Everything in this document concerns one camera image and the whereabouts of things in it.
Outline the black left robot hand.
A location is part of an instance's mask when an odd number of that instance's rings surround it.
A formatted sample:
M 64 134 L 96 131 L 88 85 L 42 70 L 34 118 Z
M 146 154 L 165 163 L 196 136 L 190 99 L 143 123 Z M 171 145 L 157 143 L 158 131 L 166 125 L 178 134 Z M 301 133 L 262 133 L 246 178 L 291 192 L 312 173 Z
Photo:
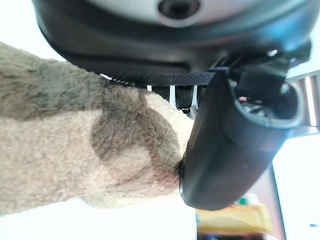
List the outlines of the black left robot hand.
M 224 209 L 259 179 L 304 118 L 288 70 L 306 62 L 317 0 L 35 0 L 47 42 L 74 65 L 168 87 L 198 112 L 179 165 L 183 201 Z

